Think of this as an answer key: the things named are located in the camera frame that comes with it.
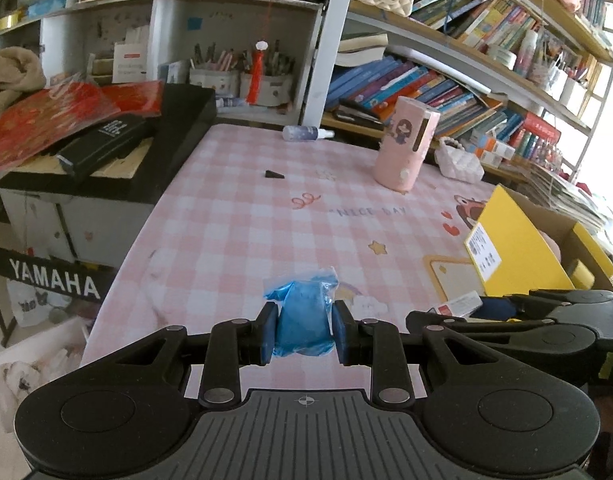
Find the white printed card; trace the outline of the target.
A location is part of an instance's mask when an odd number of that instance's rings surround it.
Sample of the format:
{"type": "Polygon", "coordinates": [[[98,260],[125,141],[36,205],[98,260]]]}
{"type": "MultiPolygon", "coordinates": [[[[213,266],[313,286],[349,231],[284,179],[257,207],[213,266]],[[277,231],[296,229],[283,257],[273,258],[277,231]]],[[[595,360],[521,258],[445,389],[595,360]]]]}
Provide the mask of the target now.
{"type": "Polygon", "coordinates": [[[112,82],[114,84],[129,84],[146,80],[147,46],[143,42],[137,44],[121,44],[117,42],[113,49],[112,82]]]}

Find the small black triangle piece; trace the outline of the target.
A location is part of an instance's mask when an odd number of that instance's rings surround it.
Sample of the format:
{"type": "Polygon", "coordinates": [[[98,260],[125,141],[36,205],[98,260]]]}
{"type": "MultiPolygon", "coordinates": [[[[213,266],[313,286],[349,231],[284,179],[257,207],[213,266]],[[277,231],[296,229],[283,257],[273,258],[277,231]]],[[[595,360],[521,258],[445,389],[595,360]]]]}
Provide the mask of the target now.
{"type": "Polygon", "coordinates": [[[264,177],[266,177],[267,179],[276,179],[276,180],[286,179],[286,177],[283,174],[280,174],[279,172],[276,172],[273,170],[265,170],[264,177]]]}

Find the stack of magazines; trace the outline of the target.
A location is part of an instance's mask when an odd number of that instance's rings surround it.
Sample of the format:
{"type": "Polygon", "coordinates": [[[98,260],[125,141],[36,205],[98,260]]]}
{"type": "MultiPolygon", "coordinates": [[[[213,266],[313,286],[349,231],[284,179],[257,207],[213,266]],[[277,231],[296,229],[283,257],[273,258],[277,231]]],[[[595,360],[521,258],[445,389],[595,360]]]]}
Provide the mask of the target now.
{"type": "Polygon", "coordinates": [[[536,204],[581,222],[592,234],[604,231],[613,222],[613,213],[582,188],[537,165],[526,171],[523,194],[536,204]]]}

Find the small red white box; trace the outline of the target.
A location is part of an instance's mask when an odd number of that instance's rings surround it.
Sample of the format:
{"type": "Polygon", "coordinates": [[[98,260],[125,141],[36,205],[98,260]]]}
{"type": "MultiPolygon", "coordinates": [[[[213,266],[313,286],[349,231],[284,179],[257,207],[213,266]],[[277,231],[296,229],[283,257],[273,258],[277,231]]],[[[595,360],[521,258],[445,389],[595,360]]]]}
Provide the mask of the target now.
{"type": "Polygon", "coordinates": [[[477,292],[472,290],[467,294],[444,301],[440,306],[428,310],[428,313],[436,313],[444,316],[456,316],[456,318],[469,318],[475,311],[482,307],[483,301],[477,292]]]}

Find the blue toy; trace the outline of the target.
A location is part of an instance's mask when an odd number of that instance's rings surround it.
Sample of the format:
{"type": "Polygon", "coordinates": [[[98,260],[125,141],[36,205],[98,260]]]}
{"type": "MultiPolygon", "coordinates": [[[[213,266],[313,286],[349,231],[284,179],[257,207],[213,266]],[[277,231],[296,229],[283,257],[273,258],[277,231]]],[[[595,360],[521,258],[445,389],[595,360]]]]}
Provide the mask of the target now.
{"type": "Polygon", "coordinates": [[[279,306],[274,356],[323,356],[331,351],[331,308],[338,285],[331,266],[264,281],[264,298],[279,306]]]}

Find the yellow cardboard box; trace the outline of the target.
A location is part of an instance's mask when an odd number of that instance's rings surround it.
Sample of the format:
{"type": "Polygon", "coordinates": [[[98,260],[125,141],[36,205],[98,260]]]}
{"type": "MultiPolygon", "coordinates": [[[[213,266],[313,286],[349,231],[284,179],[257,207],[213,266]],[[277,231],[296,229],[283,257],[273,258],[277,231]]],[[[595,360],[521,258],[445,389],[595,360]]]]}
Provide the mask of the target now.
{"type": "Polygon", "coordinates": [[[595,275],[593,288],[613,292],[613,262],[581,222],[502,185],[494,188],[464,245],[489,296],[575,289],[567,274],[575,259],[595,275]],[[561,248],[561,262],[540,231],[561,248]]]}

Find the pink round plush toy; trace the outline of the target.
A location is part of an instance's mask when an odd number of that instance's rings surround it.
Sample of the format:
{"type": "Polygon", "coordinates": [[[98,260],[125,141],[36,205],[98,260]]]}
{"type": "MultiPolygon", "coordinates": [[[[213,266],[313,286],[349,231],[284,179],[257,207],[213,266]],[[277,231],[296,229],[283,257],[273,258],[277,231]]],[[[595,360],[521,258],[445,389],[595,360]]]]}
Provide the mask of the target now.
{"type": "Polygon", "coordinates": [[[557,261],[561,262],[561,248],[559,248],[555,240],[553,240],[553,238],[550,237],[549,234],[547,234],[546,232],[540,231],[540,235],[545,241],[545,244],[549,246],[549,249],[553,252],[557,261]]]}

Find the right white pen holder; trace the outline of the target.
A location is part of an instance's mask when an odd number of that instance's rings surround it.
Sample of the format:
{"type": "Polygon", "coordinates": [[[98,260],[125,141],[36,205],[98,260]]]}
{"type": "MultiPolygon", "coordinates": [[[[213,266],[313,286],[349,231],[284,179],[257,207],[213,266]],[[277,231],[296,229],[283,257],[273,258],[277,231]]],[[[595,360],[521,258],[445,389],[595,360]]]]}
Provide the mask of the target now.
{"type": "MultiPolygon", "coordinates": [[[[239,96],[246,103],[251,84],[251,75],[246,73],[240,74],[239,96]]],[[[282,76],[263,76],[259,84],[259,92],[254,105],[265,107],[280,107],[286,105],[291,100],[291,88],[293,78],[291,75],[282,76]]]]}

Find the red tassel ornament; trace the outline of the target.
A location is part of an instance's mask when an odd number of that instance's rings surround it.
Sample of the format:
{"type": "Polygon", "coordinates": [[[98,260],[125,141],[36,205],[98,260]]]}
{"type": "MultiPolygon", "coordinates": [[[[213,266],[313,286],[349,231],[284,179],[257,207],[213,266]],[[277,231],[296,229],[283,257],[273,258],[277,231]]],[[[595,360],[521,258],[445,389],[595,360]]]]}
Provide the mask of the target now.
{"type": "Polygon", "coordinates": [[[254,45],[254,52],[252,55],[252,66],[250,70],[250,84],[247,93],[247,103],[250,105],[256,105],[260,92],[261,80],[264,76],[264,56],[268,49],[268,43],[264,40],[259,40],[254,45]]]}

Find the yellow tape roll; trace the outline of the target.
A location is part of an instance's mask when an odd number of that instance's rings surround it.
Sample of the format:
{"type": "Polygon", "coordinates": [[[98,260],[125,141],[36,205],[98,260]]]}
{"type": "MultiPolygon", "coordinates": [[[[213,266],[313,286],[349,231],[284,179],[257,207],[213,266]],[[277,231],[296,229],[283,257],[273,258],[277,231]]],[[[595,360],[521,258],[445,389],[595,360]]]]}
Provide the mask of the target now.
{"type": "Polygon", "coordinates": [[[567,274],[575,289],[590,290],[595,284],[595,275],[580,259],[572,260],[567,274]]]}

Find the white pen holder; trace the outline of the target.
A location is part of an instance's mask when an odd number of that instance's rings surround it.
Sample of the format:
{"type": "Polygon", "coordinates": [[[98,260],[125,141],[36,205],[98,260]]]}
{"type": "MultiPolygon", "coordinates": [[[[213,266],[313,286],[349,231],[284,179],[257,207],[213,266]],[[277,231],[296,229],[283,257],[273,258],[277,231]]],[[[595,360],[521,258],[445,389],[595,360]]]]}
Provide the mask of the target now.
{"type": "MultiPolygon", "coordinates": [[[[251,84],[251,75],[246,73],[240,74],[239,96],[246,103],[251,84]]],[[[293,78],[291,75],[282,76],[263,76],[259,84],[259,92],[254,105],[265,107],[280,107],[286,105],[291,100],[291,88],[293,78]]]]}
{"type": "Polygon", "coordinates": [[[192,68],[189,71],[189,83],[201,88],[212,89],[217,96],[237,98],[239,96],[239,73],[237,70],[203,70],[192,68]]]}

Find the white quilted pearl purse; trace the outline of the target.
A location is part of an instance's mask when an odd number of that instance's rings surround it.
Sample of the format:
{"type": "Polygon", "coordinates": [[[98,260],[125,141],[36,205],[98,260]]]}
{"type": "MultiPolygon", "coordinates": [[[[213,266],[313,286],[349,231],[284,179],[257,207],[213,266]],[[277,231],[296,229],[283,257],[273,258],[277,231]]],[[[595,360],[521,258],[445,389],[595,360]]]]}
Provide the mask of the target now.
{"type": "Polygon", "coordinates": [[[480,159],[467,152],[459,141],[442,136],[435,151],[435,161],[443,177],[476,183],[485,175],[480,159]]]}

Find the white bookshelf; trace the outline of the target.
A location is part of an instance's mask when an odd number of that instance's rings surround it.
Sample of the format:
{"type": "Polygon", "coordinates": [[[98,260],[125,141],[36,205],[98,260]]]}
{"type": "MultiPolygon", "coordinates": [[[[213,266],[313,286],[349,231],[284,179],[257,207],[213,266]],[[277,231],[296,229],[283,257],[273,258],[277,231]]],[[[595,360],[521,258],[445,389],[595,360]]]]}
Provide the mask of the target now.
{"type": "Polygon", "coordinates": [[[282,125],[289,119],[320,125],[328,84],[344,32],[387,32],[389,50],[438,62],[511,101],[557,118],[568,130],[558,145],[577,174],[590,145],[599,137],[596,122],[586,124],[564,104],[484,53],[408,18],[355,0],[316,4],[299,0],[87,0],[25,21],[0,32],[0,50],[36,47],[48,80],[85,70],[90,54],[107,51],[128,29],[149,27],[146,75],[215,44],[242,51],[256,40],[279,44],[296,59],[291,112],[260,112],[255,124],[282,125]]]}

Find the black yamaha keyboard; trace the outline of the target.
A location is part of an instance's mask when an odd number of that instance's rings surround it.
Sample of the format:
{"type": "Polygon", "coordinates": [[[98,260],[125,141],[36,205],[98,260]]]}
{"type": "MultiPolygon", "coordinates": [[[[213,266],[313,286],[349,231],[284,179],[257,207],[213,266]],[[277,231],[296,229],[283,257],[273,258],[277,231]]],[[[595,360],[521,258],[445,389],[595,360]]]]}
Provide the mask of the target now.
{"type": "Polygon", "coordinates": [[[0,247],[5,340],[23,321],[75,314],[75,300],[86,309],[104,301],[154,205],[213,124],[215,93],[164,84],[160,114],[142,117],[147,132],[139,144],[82,181],[68,176],[56,155],[97,125],[0,178],[0,226],[9,224],[17,239],[0,247]]]}

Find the clear spray bottle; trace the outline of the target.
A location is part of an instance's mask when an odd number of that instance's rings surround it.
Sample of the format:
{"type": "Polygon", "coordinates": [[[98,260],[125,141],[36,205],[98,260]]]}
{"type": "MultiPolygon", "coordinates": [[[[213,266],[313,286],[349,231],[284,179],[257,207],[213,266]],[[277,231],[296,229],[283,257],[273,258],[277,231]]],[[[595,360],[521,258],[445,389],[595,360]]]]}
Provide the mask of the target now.
{"type": "Polygon", "coordinates": [[[285,126],[282,138],[287,142],[307,142],[334,139],[335,132],[312,126],[285,126]]]}

